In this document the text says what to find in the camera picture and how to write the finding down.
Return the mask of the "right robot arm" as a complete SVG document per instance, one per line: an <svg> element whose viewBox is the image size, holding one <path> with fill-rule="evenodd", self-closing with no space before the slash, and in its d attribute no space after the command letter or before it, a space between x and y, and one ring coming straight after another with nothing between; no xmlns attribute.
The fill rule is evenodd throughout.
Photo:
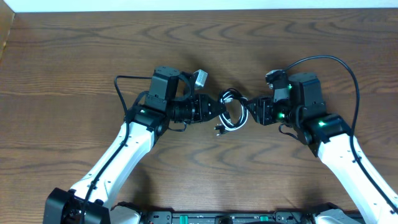
<svg viewBox="0 0 398 224"><path fill-rule="evenodd" d="M266 75L271 96L259 96L245 107L255 122L293 128L340 181L366 223L397 223L397 194L361 150L344 119L328 113L315 73L288 76L282 70Z"/></svg>

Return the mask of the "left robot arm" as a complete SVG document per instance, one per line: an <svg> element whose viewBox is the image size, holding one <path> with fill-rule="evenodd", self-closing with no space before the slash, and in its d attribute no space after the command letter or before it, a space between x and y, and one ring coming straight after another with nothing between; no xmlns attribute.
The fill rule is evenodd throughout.
<svg viewBox="0 0 398 224"><path fill-rule="evenodd" d="M137 163L169 129L209 121L226 108L198 91L208 74L155 68L150 88L125 106L124 122L116 139L93 168L67 191L56 188L45 202L44 223L141 223L141 212L115 205L121 187Z"/></svg>

